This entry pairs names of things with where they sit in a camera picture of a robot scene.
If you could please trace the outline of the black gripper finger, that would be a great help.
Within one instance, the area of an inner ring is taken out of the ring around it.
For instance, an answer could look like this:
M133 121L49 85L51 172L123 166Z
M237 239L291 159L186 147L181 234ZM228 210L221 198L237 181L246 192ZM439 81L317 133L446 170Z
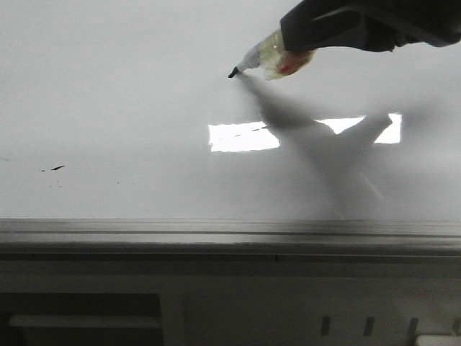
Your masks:
M280 26L288 51L347 47L385 52L395 48L389 27L355 11L319 18L287 15L282 18Z
M392 30L396 47L426 43L445 47L460 42L459 1L318 1L309 18L359 12Z

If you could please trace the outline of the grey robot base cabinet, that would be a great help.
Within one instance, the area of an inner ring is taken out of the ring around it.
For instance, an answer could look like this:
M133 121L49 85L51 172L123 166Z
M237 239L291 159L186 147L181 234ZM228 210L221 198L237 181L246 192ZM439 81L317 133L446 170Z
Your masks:
M3 345L458 345L460 257L1 257Z

